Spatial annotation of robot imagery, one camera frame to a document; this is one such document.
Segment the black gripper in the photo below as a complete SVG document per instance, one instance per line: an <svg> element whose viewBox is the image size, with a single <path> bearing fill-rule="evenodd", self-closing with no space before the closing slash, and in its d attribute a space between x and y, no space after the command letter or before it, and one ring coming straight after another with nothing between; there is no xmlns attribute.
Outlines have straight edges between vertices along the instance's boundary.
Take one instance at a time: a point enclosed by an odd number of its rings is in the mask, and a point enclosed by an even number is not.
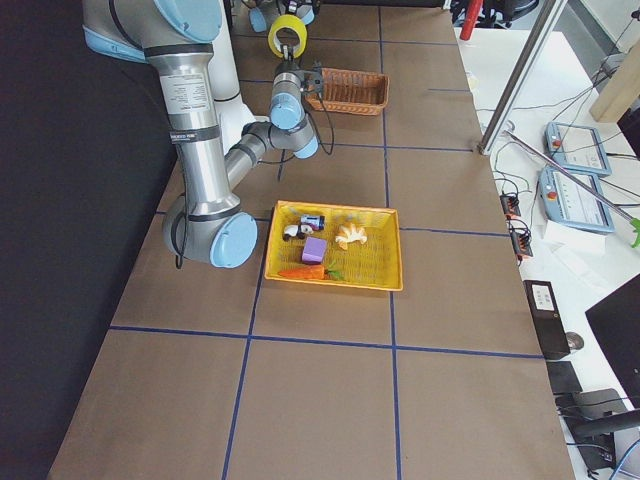
<svg viewBox="0 0 640 480"><path fill-rule="evenodd" d="M299 63L294 57L293 47L291 45L283 45L281 49L283 54L282 61L277 67L277 74L293 73L300 69Z"/></svg>

